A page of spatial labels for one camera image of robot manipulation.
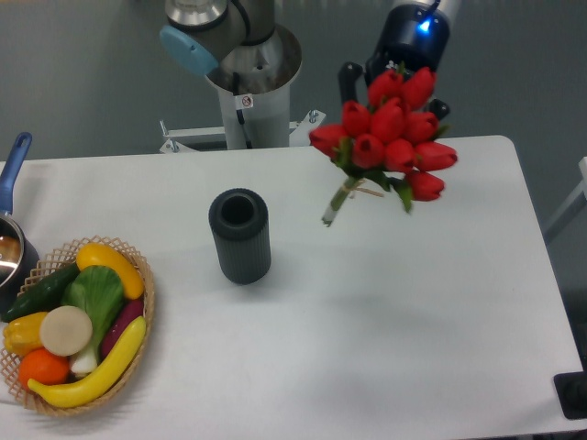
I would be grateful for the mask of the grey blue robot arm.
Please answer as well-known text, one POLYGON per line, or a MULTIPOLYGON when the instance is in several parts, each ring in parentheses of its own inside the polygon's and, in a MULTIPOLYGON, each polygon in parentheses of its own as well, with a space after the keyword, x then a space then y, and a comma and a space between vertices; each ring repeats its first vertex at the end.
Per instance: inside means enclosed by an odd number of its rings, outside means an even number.
MULTIPOLYGON (((459 9, 458 1, 393 2, 372 55, 340 69, 341 100, 356 99, 358 80, 371 84, 387 70, 402 68, 405 77, 435 72, 459 9)), ((165 13, 166 52, 231 95, 276 91, 300 70, 299 42, 276 24, 273 1, 168 1, 165 13)))

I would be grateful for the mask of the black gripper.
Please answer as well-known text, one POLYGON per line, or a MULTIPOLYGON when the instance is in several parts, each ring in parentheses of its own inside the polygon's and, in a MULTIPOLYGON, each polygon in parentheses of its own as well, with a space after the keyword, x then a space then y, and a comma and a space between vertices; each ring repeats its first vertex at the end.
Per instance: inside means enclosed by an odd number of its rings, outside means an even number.
MULTIPOLYGON (((380 74, 400 64, 409 73, 428 68, 437 72, 450 36, 450 20, 433 6, 394 6, 389 12, 373 54, 365 63, 365 81, 370 85, 380 74)), ((341 103, 358 102, 357 82, 363 78, 364 66, 345 62, 338 71, 341 103)), ((449 105, 433 98, 426 110, 438 121, 450 114, 449 105)))

